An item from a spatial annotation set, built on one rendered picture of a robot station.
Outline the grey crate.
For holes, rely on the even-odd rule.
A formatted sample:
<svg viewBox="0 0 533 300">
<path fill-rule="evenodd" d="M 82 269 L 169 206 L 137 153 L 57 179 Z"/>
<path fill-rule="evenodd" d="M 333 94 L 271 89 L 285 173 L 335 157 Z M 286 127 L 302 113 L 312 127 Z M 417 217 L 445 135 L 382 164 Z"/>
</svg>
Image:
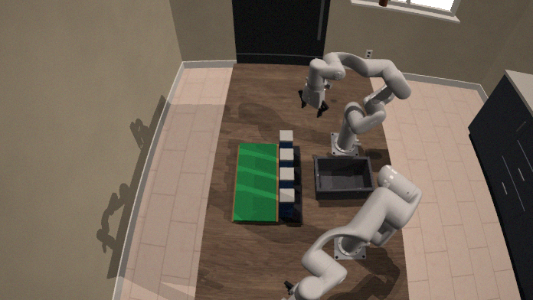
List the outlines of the grey crate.
<svg viewBox="0 0 533 300">
<path fill-rule="evenodd" d="M 370 157 L 314 156 L 314 178 L 316 200 L 366 199 L 375 190 Z"/>
</svg>

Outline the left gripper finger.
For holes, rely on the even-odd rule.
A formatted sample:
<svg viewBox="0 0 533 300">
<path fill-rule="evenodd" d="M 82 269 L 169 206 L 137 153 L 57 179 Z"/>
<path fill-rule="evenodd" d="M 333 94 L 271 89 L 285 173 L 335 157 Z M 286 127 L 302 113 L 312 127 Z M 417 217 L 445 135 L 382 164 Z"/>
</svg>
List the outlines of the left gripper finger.
<svg viewBox="0 0 533 300">
<path fill-rule="evenodd" d="M 290 289 L 294 286 L 294 285 L 292 285 L 291 283 L 289 283 L 289 282 L 287 282 L 287 281 L 285 281 L 284 284 L 286 285 L 286 288 L 288 288 L 288 290 L 287 290 L 288 292 L 289 292 Z M 288 286 L 289 286 L 289 287 L 288 287 Z"/>
</svg>

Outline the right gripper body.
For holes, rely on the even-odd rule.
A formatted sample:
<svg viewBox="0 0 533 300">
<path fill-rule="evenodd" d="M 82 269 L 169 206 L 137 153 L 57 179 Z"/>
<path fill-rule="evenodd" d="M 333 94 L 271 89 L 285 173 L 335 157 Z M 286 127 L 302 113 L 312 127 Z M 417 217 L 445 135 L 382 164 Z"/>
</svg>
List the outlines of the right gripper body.
<svg viewBox="0 0 533 300">
<path fill-rule="evenodd" d="M 308 103 L 310 106 L 319 109 L 322 105 L 322 101 L 325 102 L 325 88 L 320 91 L 313 91 L 310 88 L 307 88 L 307 83 L 304 86 L 302 92 L 302 100 Z"/>
</svg>

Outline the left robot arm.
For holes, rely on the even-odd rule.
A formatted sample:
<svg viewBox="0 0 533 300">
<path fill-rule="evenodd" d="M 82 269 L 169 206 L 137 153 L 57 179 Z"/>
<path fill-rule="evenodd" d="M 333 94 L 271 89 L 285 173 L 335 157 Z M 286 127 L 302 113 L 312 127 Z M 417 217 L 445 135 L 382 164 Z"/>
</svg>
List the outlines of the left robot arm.
<svg viewBox="0 0 533 300">
<path fill-rule="evenodd" d="M 306 251 L 301 263 L 313 276 L 302 279 L 288 300 L 319 300 L 346 278 L 347 270 L 322 250 L 331 239 L 339 237 L 340 252 L 354 256 L 370 246 L 365 242 L 383 246 L 412 218 L 422 198 L 421 189 L 390 165 L 381 168 L 377 182 L 379 187 L 349 224 L 325 232 Z"/>
</svg>

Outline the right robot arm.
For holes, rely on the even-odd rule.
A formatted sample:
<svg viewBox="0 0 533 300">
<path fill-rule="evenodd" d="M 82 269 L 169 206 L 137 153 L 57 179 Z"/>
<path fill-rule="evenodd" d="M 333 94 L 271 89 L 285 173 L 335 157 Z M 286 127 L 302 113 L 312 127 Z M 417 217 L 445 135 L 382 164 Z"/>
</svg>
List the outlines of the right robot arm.
<svg viewBox="0 0 533 300">
<path fill-rule="evenodd" d="M 333 83 L 327 79 L 342 80 L 345 77 L 343 66 L 352 68 L 363 77 L 382 77 L 385 82 L 382 88 L 363 99 L 367 116 L 357 102 L 346 105 L 342 127 L 334 145 L 340 152 L 349 153 L 356 145 L 361 146 L 358 139 L 355 140 L 356 135 L 367 132 L 385 120 L 387 114 L 383 106 L 395 96 L 398 99 L 407 99 L 411 95 L 411 88 L 391 60 L 363 59 L 345 52 L 332 52 L 326 54 L 323 60 L 311 60 L 309 75 L 306 78 L 307 87 L 320 91 L 325 84 L 325 88 L 330 90 Z"/>
</svg>

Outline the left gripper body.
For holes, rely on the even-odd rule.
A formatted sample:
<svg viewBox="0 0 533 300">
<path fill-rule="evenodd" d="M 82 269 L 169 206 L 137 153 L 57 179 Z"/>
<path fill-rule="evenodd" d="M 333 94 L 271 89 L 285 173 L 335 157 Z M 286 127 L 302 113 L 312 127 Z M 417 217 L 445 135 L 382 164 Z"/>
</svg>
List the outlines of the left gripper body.
<svg viewBox="0 0 533 300">
<path fill-rule="evenodd" d="M 297 287 L 298 284 L 299 284 L 299 282 L 297 282 L 297 283 L 296 283 L 296 284 L 290 289 L 289 293 L 290 293 L 291 295 L 293 295 L 293 294 L 295 293 L 295 289 L 296 289 L 296 287 Z"/>
</svg>

